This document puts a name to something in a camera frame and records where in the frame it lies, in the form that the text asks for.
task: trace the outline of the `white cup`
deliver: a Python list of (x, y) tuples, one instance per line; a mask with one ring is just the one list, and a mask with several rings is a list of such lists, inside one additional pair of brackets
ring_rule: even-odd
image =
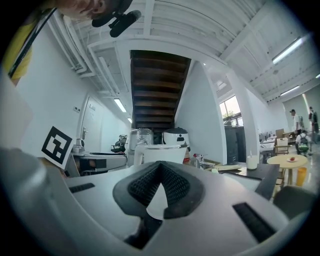
[(257, 155), (249, 155), (246, 158), (246, 168), (249, 170), (257, 169), (259, 163), (259, 157)]

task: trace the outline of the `black cabinet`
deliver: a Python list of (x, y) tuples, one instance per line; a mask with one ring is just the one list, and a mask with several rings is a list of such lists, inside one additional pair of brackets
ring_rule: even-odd
[(247, 154), (244, 127), (226, 125), (224, 130), (226, 139), (227, 164), (232, 164), (233, 162), (245, 163), (247, 161)]

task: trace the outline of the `door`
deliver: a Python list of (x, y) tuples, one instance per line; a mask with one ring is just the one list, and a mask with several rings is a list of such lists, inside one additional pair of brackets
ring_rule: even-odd
[(86, 104), (81, 128), (81, 138), (88, 152), (101, 151), (103, 107), (92, 97)]

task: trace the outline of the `round wooden table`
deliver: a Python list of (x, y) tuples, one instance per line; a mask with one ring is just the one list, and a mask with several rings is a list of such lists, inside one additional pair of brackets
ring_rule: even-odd
[[(287, 159), (295, 158), (297, 161), (288, 162)], [(301, 154), (283, 154), (269, 158), (266, 161), (269, 165), (280, 165), (281, 169), (288, 169), (288, 185), (292, 185), (292, 176), (294, 168), (299, 168), (308, 163), (308, 159)]]

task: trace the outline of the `yellow trash bin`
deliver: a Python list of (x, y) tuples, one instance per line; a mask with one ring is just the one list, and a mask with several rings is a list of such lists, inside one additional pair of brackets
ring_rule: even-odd
[(296, 177), (296, 185), (302, 187), (304, 184), (305, 178), (307, 175), (307, 168), (305, 167), (300, 167), (298, 169), (298, 175)]

